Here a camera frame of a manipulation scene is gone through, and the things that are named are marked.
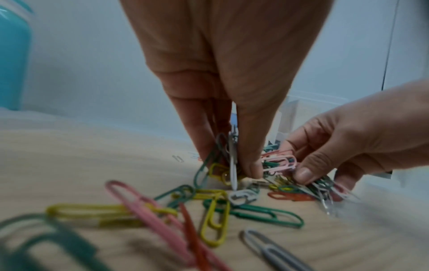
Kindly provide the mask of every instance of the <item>human hand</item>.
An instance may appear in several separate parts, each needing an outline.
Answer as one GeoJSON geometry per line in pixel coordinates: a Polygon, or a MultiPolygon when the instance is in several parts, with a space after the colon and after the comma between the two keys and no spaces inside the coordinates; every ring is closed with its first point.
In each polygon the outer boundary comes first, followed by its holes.
{"type": "Polygon", "coordinates": [[[265,137],[332,0],[121,3],[201,158],[230,131],[234,101],[241,168],[262,177],[265,137]]]}
{"type": "Polygon", "coordinates": [[[429,165],[429,81],[379,92],[318,115],[280,146],[302,161],[302,184],[337,168],[352,189],[364,175],[429,165]]]}

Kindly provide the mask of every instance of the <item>blue bottle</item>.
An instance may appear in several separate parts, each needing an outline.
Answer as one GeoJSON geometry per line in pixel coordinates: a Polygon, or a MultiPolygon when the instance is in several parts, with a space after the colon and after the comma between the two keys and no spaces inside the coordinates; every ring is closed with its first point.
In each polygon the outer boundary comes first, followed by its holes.
{"type": "Polygon", "coordinates": [[[18,110],[27,69],[31,8],[22,0],[0,0],[0,107],[18,110]]]}

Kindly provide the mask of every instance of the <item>tabletop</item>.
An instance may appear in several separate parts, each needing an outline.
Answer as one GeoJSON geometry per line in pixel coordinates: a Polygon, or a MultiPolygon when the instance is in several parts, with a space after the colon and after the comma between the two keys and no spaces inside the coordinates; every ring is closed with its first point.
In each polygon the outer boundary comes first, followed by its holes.
{"type": "MultiPolygon", "coordinates": [[[[192,184],[201,165],[197,158],[190,142],[157,136],[77,126],[0,129],[0,220],[43,213],[56,203],[116,204],[104,188],[112,179],[153,197],[192,184]]],[[[222,188],[215,180],[209,184],[222,188]]],[[[235,271],[273,270],[240,239],[248,227],[317,271],[429,270],[427,253],[394,231],[376,224],[345,223],[327,216],[316,202],[280,201],[266,194],[262,190],[255,204],[294,212],[305,226],[292,229],[230,216],[227,239],[214,252],[235,271]]],[[[198,229],[205,211],[201,201],[190,201],[186,207],[198,229]]],[[[98,259],[112,270],[191,270],[149,229],[71,227],[98,247],[98,259]]],[[[26,230],[15,232],[10,245],[34,232],[26,230]]],[[[31,252],[50,270],[79,270],[54,246],[39,245],[31,252]]]]}

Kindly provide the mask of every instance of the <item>silver paper clip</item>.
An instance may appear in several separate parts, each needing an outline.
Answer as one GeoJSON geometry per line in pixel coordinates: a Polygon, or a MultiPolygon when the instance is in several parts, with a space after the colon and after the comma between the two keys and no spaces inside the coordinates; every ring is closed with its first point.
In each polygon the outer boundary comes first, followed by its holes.
{"type": "Polygon", "coordinates": [[[232,190],[237,191],[237,143],[234,137],[237,136],[236,126],[233,125],[231,132],[228,135],[228,150],[229,150],[229,180],[231,182],[232,190]]]}
{"type": "Polygon", "coordinates": [[[258,193],[250,189],[243,189],[229,193],[228,200],[234,206],[240,206],[243,204],[249,204],[258,199],[258,193]]]}
{"type": "Polygon", "coordinates": [[[289,251],[271,241],[265,235],[253,230],[243,231],[243,240],[258,255],[264,257],[276,270],[279,271],[315,271],[306,263],[295,257],[289,251]]]}

